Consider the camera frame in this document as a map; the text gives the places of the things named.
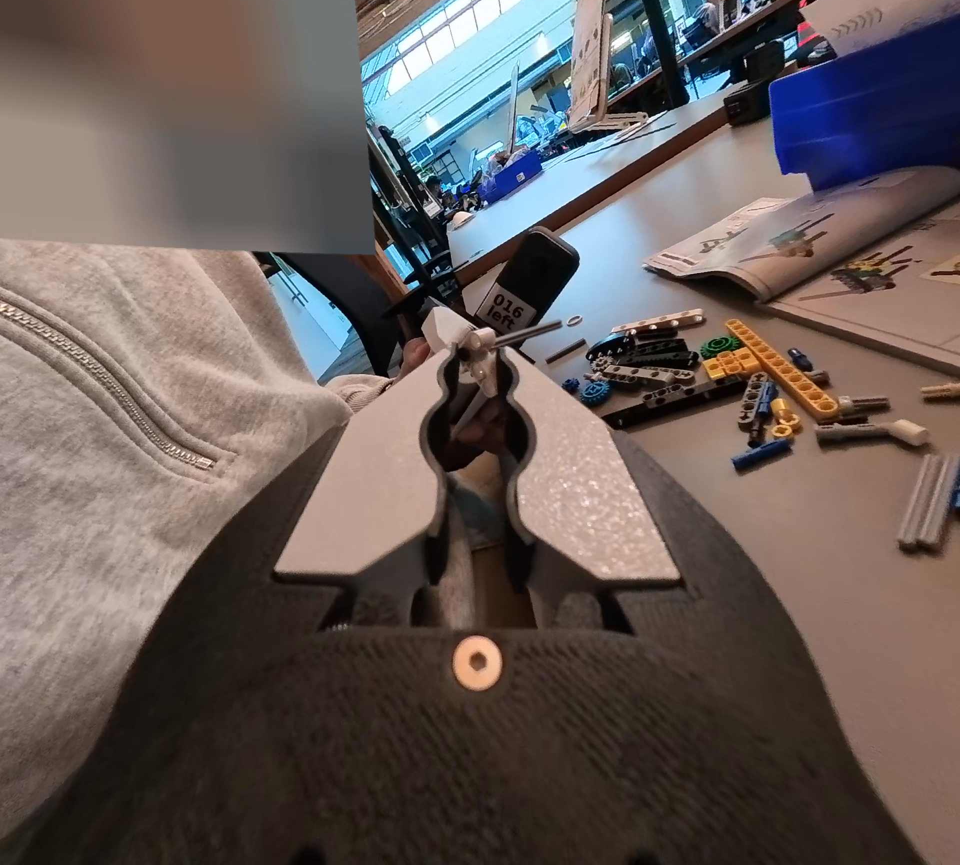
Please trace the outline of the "black pillar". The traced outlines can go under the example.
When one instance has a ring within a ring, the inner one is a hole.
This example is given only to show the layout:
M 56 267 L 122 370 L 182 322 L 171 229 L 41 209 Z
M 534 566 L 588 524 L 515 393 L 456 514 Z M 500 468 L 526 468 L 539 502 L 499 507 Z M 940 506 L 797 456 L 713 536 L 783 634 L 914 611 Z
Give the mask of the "black pillar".
M 684 80 L 677 64 L 677 55 L 671 39 L 661 0 L 640 0 L 647 15 L 654 48 L 659 61 L 667 109 L 674 111 L 690 102 Z

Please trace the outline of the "small black box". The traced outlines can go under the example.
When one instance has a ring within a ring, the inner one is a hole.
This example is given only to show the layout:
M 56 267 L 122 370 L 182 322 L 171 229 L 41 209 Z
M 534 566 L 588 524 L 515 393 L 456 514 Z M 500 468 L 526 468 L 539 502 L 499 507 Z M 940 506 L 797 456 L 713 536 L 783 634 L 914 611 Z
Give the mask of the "small black box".
M 731 70 L 731 78 L 742 80 L 741 87 L 724 98 L 726 123 L 742 127 L 770 115 L 769 89 L 786 65 L 784 43 L 773 39 L 744 55 L 742 64 Z

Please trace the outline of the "lego instruction booklet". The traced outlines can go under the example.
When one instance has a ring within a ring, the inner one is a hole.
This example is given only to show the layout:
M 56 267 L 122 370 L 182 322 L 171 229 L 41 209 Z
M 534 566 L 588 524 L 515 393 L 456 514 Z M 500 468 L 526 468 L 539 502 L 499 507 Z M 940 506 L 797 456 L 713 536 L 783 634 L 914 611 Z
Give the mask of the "lego instruction booklet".
M 756 199 L 643 266 L 674 280 L 732 281 L 781 318 L 958 376 L 954 168 Z

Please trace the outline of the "black metal frame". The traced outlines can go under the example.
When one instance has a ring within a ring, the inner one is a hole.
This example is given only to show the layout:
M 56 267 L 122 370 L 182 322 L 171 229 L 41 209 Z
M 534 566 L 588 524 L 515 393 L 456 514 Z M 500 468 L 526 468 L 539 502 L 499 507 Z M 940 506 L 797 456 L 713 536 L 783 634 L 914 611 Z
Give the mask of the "black metal frame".
M 451 303 L 461 287 L 444 210 L 389 129 L 369 123 L 366 138 L 374 219 L 389 236 L 391 264 L 408 288 Z

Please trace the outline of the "small blue crate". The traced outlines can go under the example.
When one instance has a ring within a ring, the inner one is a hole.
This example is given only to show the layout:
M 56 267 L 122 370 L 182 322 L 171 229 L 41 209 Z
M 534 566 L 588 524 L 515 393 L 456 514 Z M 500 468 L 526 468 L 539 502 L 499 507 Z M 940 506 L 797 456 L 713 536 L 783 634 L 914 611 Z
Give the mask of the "small blue crate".
M 543 170 L 540 153 L 536 149 L 524 151 L 504 168 L 482 179 L 478 188 L 481 202 L 495 204 L 529 184 Z

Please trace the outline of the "grey white angled lego connector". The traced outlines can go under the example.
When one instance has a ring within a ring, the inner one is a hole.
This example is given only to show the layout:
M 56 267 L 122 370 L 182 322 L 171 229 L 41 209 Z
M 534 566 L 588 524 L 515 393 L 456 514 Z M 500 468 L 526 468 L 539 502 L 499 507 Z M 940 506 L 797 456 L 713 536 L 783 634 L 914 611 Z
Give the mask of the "grey white angled lego connector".
M 927 428 L 904 418 L 884 422 L 816 425 L 813 434 L 821 446 L 889 440 L 910 448 L 922 448 L 930 443 L 930 432 Z

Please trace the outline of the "long yellow lego beam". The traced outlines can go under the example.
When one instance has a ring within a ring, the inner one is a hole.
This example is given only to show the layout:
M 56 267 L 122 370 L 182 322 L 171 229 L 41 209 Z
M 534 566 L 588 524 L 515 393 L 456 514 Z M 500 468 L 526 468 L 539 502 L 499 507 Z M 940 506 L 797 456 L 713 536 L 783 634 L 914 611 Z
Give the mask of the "long yellow lego beam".
M 726 320 L 725 327 L 742 342 L 763 371 L 774 379 L 779 390 L 793 399 L 806 415 L 818 424 L 831 423 L 838 418 L 839 405 L 836 399 L 816 385 L 808 374 L 795 367 L 786 355 L 778 352 L 739 319 Z

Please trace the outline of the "large blue plastic bin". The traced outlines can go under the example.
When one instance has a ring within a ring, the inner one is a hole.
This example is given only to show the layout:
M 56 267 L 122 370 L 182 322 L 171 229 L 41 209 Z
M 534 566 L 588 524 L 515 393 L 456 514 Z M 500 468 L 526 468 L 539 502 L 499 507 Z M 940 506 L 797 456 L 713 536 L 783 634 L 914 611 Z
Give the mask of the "large blue plastic bin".
M 774 80 L 781 173 L 813 190 L 914 166 L 959 167 L 959 17 Z

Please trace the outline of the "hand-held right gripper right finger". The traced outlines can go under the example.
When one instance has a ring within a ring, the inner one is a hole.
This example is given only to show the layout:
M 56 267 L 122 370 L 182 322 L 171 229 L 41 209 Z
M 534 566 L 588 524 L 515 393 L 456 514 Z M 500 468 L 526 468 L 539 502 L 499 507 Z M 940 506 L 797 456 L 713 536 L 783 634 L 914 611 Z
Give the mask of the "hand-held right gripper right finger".
M 501 349 L 510 526 L 532 590 L 672 588 L 681 573 L 613 431 Z

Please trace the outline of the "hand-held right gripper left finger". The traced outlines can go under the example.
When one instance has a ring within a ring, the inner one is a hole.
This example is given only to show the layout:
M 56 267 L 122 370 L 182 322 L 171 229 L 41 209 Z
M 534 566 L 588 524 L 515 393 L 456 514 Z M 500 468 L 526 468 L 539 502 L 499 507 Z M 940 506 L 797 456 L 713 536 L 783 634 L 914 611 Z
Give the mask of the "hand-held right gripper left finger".
M 281 581 L 353 590 L 437 584 L 450 558 L 447 443 L 455 347 L 352 417 L 274 566 Z

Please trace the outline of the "grey zip hoodie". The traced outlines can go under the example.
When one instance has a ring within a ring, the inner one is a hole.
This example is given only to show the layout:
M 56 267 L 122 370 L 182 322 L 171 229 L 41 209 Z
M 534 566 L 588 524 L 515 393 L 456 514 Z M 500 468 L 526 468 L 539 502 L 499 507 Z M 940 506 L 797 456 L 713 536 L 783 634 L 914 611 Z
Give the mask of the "grey zip hoodie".
M 101 733 L 162 607 L 325 433 L 247 251 L 1 242 L 1 831 Z

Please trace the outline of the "blue lego pin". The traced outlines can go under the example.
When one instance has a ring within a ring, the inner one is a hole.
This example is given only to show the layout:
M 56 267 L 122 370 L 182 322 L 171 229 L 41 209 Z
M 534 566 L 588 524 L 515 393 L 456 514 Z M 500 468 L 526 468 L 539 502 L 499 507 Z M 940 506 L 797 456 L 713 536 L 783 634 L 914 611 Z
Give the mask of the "blue lego pin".
M 778 458 L 793 450 L 793 440 L 787 438 L 772 439 L 730 458 L 730 463 L 738 472 L 750 470 L 764 462 Z

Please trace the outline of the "pile of lego pieces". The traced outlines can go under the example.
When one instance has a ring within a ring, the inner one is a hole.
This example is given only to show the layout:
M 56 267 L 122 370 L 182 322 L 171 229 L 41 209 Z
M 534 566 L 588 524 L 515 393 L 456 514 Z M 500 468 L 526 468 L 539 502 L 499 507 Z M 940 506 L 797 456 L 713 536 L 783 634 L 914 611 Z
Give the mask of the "pile of lego pieces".
M 834 396 L 828 373 L 816 369 L 796 348 L 778 350 L 839 405 L 838 417 L 818 423 L 781 392 L 760 362 L 727 329 L 698 347 L 690 347 L 681 332 L 702 323 L 699 309 L 633 325 L 621 325 L 588 348 L 585 366 L 561 382 L 563 391 L 598 410 L 614 402 L 604 415 L 613 429 L 651 423 L 662 417 L 709 403 L 737 400 L 735 424 L 747 449 L 766 442 L 794 440 L 804 416 L 815 426 L 870 423 L 874 415 L 892 409 L 885 396 Z

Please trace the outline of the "white lego connector with axle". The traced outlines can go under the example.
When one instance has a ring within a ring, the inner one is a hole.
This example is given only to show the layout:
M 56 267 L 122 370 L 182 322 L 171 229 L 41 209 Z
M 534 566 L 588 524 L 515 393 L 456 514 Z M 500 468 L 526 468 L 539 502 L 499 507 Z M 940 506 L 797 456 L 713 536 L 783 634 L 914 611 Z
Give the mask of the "white lego connector with axle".
M 477 328 L 463 337 L 458 345 L 458 356 L 480 393 L 491 400 L 498 395 L 499 351 L 558 331 L 563 325 L 562 320 L 556 319 L 502 335 L 491 328 Z

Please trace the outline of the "black office chair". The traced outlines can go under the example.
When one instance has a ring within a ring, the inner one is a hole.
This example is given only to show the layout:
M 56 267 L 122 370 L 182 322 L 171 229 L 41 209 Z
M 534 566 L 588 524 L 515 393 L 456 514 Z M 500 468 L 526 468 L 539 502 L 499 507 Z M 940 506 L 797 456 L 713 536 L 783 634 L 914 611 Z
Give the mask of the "black office chair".
M 321 385 L 395 373 L 404 335 L 391 301 L 350 256 L 257 252 L 308 371 Z

